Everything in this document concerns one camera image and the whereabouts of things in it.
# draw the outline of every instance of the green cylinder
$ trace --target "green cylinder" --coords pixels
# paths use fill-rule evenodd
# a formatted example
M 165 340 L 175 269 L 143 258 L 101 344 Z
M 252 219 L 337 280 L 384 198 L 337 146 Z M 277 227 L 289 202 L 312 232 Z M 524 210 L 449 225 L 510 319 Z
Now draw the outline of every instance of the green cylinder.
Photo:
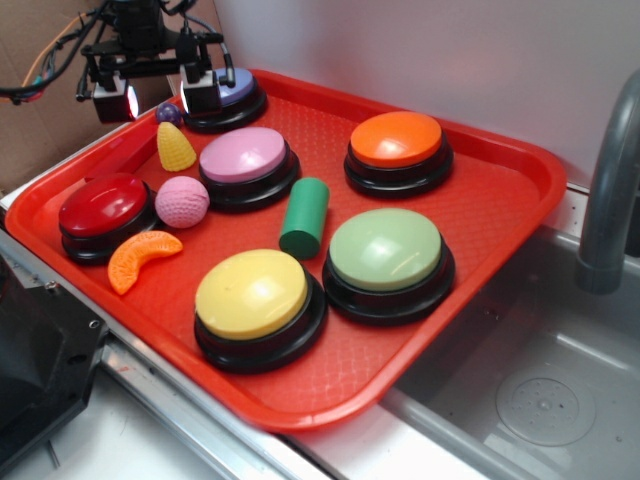
M 280 249 L 298 260 L 315 257 L 328 205 L 329 187 L 322 180 L 306 177 L 294 183 L 280 232 Z

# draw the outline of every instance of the white wall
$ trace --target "white wall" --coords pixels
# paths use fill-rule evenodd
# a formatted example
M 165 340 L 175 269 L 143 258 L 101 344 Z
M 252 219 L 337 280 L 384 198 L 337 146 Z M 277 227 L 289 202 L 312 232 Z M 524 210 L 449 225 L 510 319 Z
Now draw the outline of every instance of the white wall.
M 237 66 L 540 145 L 588 185 L 637 0 L 215 0 Z

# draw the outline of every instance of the sink basin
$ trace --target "sink basin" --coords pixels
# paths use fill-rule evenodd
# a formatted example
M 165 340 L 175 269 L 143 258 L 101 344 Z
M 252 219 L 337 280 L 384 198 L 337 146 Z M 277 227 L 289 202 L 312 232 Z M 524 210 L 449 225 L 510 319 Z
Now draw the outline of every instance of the sink basin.
M 383 406 L 489 478 L 640 478 L 640 264 L 582 292 L 577 242 L 540 228 Z

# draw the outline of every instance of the green button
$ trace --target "green button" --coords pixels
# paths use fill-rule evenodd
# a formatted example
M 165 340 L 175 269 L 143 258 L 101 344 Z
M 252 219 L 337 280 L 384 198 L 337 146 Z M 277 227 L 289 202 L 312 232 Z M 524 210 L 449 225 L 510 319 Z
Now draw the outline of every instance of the green button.
M 400 208 L 357 215 L 329 246 L 342 280 L 363 290 L 390 292 L 428 277 L 440 260 L 440 232 L 427 217 Z

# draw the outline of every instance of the faucet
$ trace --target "faucet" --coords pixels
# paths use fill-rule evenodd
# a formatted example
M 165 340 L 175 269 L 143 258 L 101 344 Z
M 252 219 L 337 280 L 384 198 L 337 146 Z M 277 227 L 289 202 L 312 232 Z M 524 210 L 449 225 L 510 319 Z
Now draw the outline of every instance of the faucet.
M 640 70 L 622 88 L 600 147 L 575 282 L 582 290 L 618 289 L 625 253 L 640 256 Z

